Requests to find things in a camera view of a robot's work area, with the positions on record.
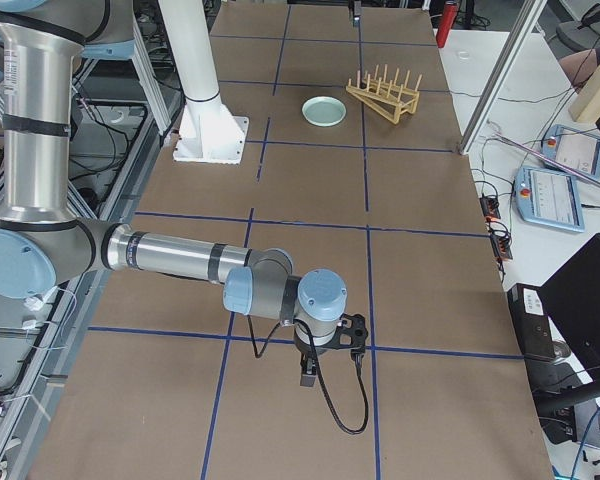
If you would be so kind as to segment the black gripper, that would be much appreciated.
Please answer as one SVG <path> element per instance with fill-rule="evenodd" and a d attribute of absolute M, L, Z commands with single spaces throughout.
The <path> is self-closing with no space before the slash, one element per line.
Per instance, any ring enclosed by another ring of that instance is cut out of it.
<path fill-rule="evenodd" d="M 322 347 L 316 347 L 313 349 L 308 343 L 304 343 L 300 339 L 295 339 L 294 345 L 301 354 L 300 386 L 311 388 L 315 385 L 317 378 L 315 359 L 324 354 L 326 349 Z"/>

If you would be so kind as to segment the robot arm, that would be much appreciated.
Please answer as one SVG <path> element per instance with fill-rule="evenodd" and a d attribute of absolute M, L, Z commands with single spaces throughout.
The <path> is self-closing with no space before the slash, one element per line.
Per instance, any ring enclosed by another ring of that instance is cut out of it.
<path fill-rule="evenodd" d="M 137 48 L 129 1 L 0 1 L 4 46 L 4 196 L 0 201 L 0 295 L 25 299 L 94 270 L 134 269 L 223 288 L 227 310 L 294 331 L 301 382 L 321 382 L 322 353 L 358 357 L 361 334 L 345 316 L 347 289 L 334 272 L 299 276 L 280 249 L 139 231 L 93 214 L 70 180 L 74 64 L 150 62 Z"/>

